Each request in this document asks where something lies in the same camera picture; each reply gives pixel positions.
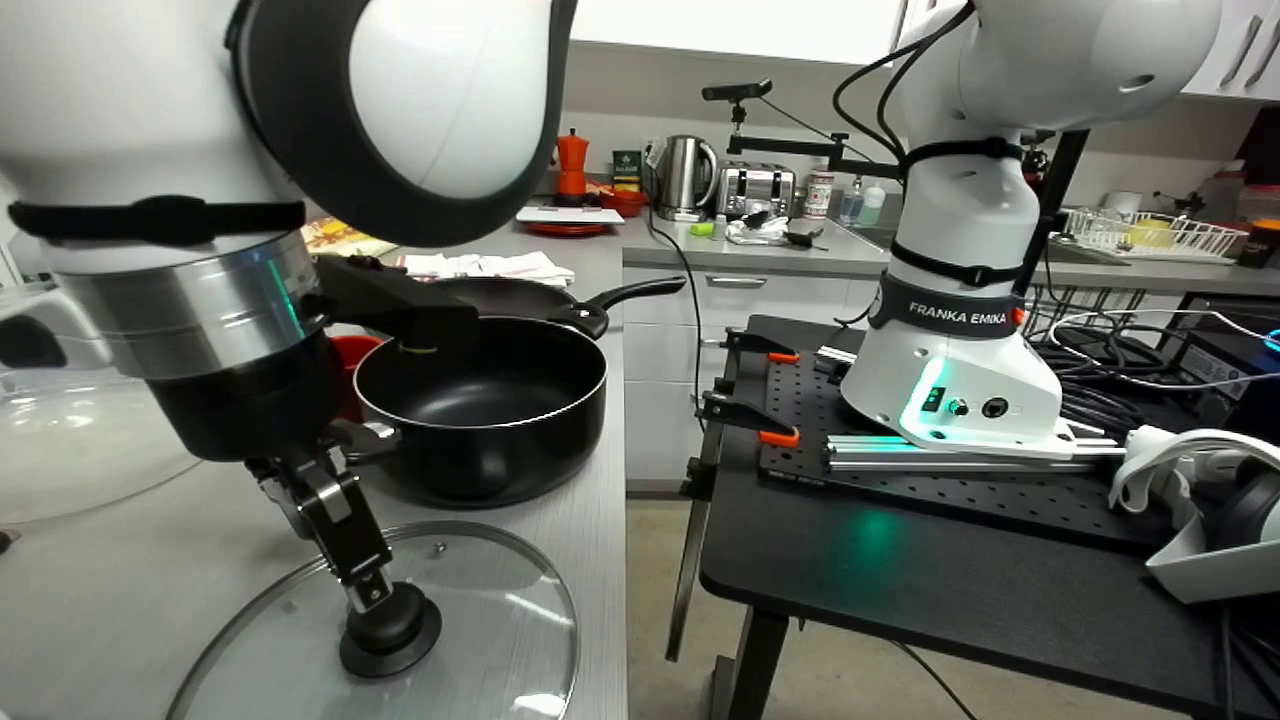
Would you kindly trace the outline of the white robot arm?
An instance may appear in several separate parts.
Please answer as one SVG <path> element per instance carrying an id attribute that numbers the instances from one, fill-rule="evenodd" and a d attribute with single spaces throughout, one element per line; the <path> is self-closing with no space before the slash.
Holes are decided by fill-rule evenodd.
<path id="1" fill-rule="evenodd" d="M 113 361 L 175 395 L 313 369 L 268 261 L 306 209 L 405 245 L 474 239 L 553 155 L 576 0 L 0 0 L 8 215 Z M 1176 95 L 1220 0 L 968 0 L 917 40 L 908 196 L 878 292 L 1013 292 L 1027 128 Z"/>

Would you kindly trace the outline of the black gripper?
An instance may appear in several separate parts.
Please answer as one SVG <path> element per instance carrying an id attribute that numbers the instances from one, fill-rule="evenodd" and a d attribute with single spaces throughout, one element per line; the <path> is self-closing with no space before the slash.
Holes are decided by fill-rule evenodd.
<path id="1" fill-rule="evenodd" d="M 153 395 L 191 458 L 242 465 L 347 583 L 347 603 L 371 614 L 391 598 L 391 551 L 334 454 L 338 379 L 328 341 L 306 338 L 242 369 L 153 379 Z"/>

